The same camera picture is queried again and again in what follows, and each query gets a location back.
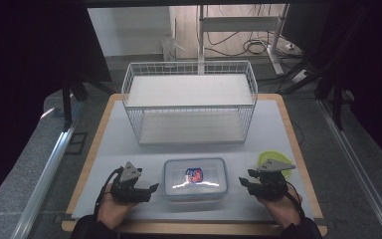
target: metal rail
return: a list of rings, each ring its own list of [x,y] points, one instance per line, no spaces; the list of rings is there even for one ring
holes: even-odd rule
[[[382,197],[380,193],[375,188],[373,182],[365,171],[362,163],[360,162],[358,156],[353,150],[349,140],[346,138],[345,133],[336,126],[332,117],[331,110],[327,105],[325,100],[317,101],[321,111],[324,114],[324,117],[333,132],[337,143],[339,144],[345,158],[349,162],[349,166],[352,169],[356,179],[358,180],[359,185],[364,191],[365,196],[367,197],[368,202],[373,208],[380,224],[382,225]]]
[[[21,215],[17,226],[12,233],[12,239],[27,238],[29,235],[46,194],[48,193],[49,187],[52,184],[55,173],[58,170],[61,159],[64,156],[64,152],[70,142],[71,136],[76,129],[77,119],[80,116],[83,105],[84,103],[76,104],[73,110],[73,123],[67,131],[61,133],[54,150],[52,151],[51,156],[43,169],[42,175],[40,176],[39,181],[37,182],[36,187],[27,202],[23,214]]]

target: human hand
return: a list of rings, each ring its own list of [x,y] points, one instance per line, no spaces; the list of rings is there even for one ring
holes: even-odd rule
[[[122,223],[129,210],[138,203],[122,203],[110,194],[111,183],[104,190],[104,196],[97,214],[97,222],[101,221],[109,229],[113,230]]]
[[[302,202],[302,197],[297,194],[293,187],[288,185],[287,190],[296,200]],[[296,207],[287,197],[283,196],[281,199],[274,201],[268,201],[258,197],[257,200],[266,206],[272,217],[282,229],[286,229],[291,224],[296,226],[300,223],[300,217]]]

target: white wall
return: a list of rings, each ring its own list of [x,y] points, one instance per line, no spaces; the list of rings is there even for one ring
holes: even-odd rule
[[[169,7],[89,9],[103,54],[161,54],[161,40],[171,35]]]

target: gray floor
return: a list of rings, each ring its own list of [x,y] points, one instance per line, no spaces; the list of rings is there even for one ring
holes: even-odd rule
[[[159,61],[159,58],[160,56],[146,56],[145,59],[134,57],[128,61]],[[256,78],[270,79],[274,76],[272,67],[265,64],[265,59],[256,59],[252,64]],[[127,63],[123,59],[113,58],[108,59],[108,65],[113,82],[106,84],[119,91]],[[291,84],[291,81],[284,82],[282,88]],[[259,85],[261,85],[260,92],[273,93],[280,83],[260,80]],[[316,82],[292,95],[284,96],[284,99],[328,227],[325,238],[380,239],[382,226],[313,96],[315,86]],[[85,102],[72,142],[66,150],[29,238],[70,237],[69,233],[62,230],[61,221],[69,219],[64,216],[65,210],[109,97],[94,87],[87,85],[87,88],[90,98]],[[62,131],[64,119],[60,92],[46,99],[44,112],[51,108],[55,110],[39,122],[23,154],[0,188],[0,238],[9,238],[13,233]],[[349,105],[343,106],[342,122],[344,133],[382,196],[382,150],[354,118]],[[135,237],[148,238],[149,235]],[[153,236],[153,238],[166,237],[166,235]]]

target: white board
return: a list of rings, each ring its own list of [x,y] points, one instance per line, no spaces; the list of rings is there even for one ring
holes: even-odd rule
[[[133,220],[207,220],[207,221],[267,221],[273,220],[267,209],[248,193],[238,177],[250,179],[247,170],[255,169],[258,155],[265,150],[277,150],[294,162],[284,123],[275,101],[258,101],[245,143],[140,146],[134,136],[122,102],[115,102],[95,163],[72,217],[93,214],[96,198],[107,177],[121,165],[131,161],[143,168],[135,187],[148,188],[162,182],[163,164],[168,159],[222,157],[226,162],[229,191],[223,200],[206,203],[172,203],[159,185],[148,203],[140,203],[128,214]],[[297,169],[288,179],[298,193],[307,198]],[[302,201],[307,217],[312,218],[308,200]]]

